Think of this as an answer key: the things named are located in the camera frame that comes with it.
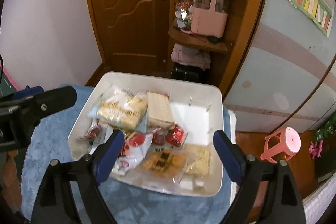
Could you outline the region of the green chalkboard pink frame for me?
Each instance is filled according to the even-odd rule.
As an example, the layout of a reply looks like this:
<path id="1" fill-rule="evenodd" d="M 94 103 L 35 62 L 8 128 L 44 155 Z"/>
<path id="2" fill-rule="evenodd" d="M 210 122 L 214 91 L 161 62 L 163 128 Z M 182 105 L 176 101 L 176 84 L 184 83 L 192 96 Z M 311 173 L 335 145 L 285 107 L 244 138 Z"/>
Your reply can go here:
<path id="1" fill-rule="evenodd" d="M 3 71 L 0 90 L 1 97 L 20 91 L 20 87 L 15 83 L 11 75 L 9 75 L 8 71 L 5 68 L 1 68 L 1 71 Z"/>

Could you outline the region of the folded pink cloth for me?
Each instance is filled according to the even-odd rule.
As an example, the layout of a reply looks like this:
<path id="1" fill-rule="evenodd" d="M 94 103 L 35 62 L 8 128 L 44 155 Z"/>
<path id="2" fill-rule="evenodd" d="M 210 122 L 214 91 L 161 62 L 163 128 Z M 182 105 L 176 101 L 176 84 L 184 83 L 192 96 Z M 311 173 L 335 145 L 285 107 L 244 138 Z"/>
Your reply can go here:
<path id="1" fill-rule="evenodd" d="M 174 44 L 171 61 L 184 66 L 199 67 L 204 71 L 210 69 L 210 53 L 197 50 L 180 44 Z"/>

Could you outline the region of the brown wooden door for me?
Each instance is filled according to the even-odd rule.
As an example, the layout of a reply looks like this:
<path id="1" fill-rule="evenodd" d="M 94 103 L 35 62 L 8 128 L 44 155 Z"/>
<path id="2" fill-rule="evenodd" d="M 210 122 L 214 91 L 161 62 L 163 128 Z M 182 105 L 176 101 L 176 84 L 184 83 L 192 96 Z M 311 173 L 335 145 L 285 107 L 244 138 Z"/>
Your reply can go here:
<path id="1" fill-rule="evenodd" d="M 87 0 L 105 72 L 165 76 L 169 0 Z"/>

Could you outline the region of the green bag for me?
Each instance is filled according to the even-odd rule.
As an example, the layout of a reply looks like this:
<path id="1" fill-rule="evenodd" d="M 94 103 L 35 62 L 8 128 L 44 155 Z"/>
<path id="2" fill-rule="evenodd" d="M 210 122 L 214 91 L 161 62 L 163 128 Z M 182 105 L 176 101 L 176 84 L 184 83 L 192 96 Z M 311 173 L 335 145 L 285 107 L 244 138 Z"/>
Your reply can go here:
<path id="1" fill-rule="evenodd" d="M 336 128 L 336 112 L 315 132 L 314 141 L 322 141 L 335 133 Z"/>

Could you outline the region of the white plastic storage bin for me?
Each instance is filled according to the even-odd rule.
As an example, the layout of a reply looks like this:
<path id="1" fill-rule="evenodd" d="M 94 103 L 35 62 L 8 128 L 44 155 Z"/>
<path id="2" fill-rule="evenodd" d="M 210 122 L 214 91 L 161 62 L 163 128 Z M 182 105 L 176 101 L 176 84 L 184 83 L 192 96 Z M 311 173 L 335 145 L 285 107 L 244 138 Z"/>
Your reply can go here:
<path id="1" fill-rule="evenodd" d="M 171 129 L 149 127 L 148 113 L 136 130 L 126 130 L 100 121 L 102 133 L 92 141 L 80 141 L 89 129 L 92 118 L 88 112 L 98 97 L 112 85 L 131 91 L 133 94 L 156 92 L 169 97 L 171 111 L 175 124 L 180 125 L 187 138 L 181 147 L 175 147 L 166 141 L 166 135 Z M 110 176 L 129 185 L 152 190 L 160 193 L 176 194 L 191 197 L 211 197 L 216 195 L 222 187 L 223 165 L 213 145 L 213 136 L 216 130 L 223 128 L 223 102 L 221 91 L 205 84 L 190 83 L 179 80 L 158 77 L 133 75 L 127 73 L 109 72 L 103 75 L 97 86 L 82 108 L 69 136 L 68 145 L 73 159 L 78 160 L 86 153 L 94 153 L 95 149 L 109 139 L 114 130 L 127 132 L 152 133 L 152 144 L 146 154 L 160 149 L 186 151 L 187 144 L 207 146 L 210 149 L 210 170 L 204 177 L 183 173 L 177 183 L 150 181 L 141 176 L 135 169 L 120 176 L 111 171 Z"/>

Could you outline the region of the pink plastic stool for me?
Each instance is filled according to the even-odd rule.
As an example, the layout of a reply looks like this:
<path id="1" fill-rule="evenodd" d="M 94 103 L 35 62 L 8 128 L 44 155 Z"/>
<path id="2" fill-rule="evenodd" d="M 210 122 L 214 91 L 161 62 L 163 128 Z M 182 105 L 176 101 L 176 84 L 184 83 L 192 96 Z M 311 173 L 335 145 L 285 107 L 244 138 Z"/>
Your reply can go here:
<path id="1" fill-rule="evenodd" d="M 269 147 L 270 140 L 272 138 L 277 139 L 277 143 L 272 147 Z M 301 138 L 299 133 L 291 128 L 282 128 L 264 138 L 264 151 L 260 156 L 261 160 L 266 160 L 268 162 L 276 164 L 274 156 L 284 153 L 285 160 L 290 160 L 293 158 L 301 149 Z"/>

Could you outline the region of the wooden corner shelf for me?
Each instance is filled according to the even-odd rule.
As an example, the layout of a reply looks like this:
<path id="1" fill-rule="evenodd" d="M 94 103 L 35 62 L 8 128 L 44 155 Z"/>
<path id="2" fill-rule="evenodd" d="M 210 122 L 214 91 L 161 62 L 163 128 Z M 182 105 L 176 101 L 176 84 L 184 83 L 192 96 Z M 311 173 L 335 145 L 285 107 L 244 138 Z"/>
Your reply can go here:
<path id="1" fill-rule="evenodd" d="M 171 7 L 178 1 L 196 4 L 198 0 L 170 0 Z M 169 43 L 209 52 L 210 67 L 201 79 L 218 87 L 226 98 L 251 46 L 264 4 L 265 0 L 203 0 L 196 8 L 191 31 L 180 31 L 177 19 L 170 18 Z"/>

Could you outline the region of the beige wafer pack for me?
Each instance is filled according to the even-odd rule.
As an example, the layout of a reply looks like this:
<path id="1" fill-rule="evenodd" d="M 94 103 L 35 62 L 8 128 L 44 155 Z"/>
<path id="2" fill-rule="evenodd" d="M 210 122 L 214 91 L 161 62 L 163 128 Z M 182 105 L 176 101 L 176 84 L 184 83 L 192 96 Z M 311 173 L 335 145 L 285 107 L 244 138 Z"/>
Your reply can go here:
<path id="1" fill-rule="evenodd" d="M 169 97 L 166 94 L 147 92 L 147 113 L 149 127 L 172 129 L 175 125 Z"/>

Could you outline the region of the dark red candy packet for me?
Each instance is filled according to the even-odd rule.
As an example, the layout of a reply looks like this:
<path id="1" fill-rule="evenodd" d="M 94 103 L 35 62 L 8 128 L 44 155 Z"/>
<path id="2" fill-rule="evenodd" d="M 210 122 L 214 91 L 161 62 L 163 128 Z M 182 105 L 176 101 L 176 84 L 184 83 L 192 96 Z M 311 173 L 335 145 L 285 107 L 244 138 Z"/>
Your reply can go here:
<path id="1" fill-rule="evenodd" d="M 81 137 L 80 141 L 92 141 L 99 137 L 102 133 L 102 125 L 100 124 L 99 119 L 93 119 L 88 131 Z"/>

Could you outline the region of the clear bag bread pastry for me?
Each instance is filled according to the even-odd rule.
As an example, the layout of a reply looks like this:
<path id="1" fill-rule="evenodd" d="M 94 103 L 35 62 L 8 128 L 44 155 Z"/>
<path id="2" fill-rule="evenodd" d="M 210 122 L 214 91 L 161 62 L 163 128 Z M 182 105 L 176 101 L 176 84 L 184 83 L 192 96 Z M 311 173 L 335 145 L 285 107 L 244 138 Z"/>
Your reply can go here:
<path id="1" fill-rule="evenodd" d="M 136 130 L 145 118 L 146 111 L 146 94 L 133 94 L 112 85 L 98 97 L 88 117 L 126 130 Z"/>

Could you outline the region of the white red snack bag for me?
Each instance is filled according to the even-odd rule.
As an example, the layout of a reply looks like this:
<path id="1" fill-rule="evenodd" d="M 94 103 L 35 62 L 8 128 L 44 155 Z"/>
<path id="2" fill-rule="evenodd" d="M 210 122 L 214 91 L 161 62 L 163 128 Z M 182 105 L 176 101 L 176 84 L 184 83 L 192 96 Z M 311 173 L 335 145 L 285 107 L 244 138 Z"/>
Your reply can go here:
<path id="1" fill-rule="evenodd" d="M 124 144 L 120 151 L 112 172 L 125 176 L 135 169 L 145 158 L 153 140 L 152 133 L 127 132 L 124 134 Z"/>

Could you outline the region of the small red candy packet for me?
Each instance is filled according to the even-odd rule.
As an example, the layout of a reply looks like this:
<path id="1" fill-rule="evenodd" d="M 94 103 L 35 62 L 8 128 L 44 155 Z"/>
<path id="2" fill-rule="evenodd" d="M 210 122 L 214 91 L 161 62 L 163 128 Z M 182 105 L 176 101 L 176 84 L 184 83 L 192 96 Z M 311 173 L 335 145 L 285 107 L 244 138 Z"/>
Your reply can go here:
<path id="1" fill-rule="evenodd" d="M 181 147 L 187 138 L 187 132 L 178 124 L 174 125 L 174 128 L 170 130 L 166 135 L 167 143 Z"/>

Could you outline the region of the white checkered bedding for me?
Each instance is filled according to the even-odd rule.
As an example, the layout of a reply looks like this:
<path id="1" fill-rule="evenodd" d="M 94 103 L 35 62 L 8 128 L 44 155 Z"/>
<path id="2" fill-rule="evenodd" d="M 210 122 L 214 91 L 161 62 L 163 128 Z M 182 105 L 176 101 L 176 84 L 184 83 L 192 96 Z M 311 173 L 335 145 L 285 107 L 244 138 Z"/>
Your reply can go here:
<path id="1" fill-rule="evenodd" d="M 317 223 L 335 195 L 335 181 L 329 180 L 303 200 L 306 223 Z"/>

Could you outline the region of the yellow cracker pack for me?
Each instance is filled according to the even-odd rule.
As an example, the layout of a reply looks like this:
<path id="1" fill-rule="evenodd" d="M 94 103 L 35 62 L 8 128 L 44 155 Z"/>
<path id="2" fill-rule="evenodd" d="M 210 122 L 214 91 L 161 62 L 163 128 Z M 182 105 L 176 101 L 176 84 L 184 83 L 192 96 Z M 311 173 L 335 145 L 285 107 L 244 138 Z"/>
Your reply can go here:
<path id="1" fill-rule="evenodd" d="M 187 144 L 185 150 L 189 153 L 185 174 L 207 176 L 210 170 L 210 149 L 207 146 Z"/>

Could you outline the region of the clear pack orange cookies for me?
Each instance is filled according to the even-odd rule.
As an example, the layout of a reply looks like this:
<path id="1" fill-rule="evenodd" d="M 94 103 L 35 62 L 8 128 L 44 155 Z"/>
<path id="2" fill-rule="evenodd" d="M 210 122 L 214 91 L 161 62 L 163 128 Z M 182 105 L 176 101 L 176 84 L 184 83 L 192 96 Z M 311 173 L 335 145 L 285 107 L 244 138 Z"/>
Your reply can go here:
<path id="1" fill-rule="evenodd" d="M 177 183 L 185 171 L 189 157 L 187 151 L 155 150 L 135 170 L 150 181 Z"/>

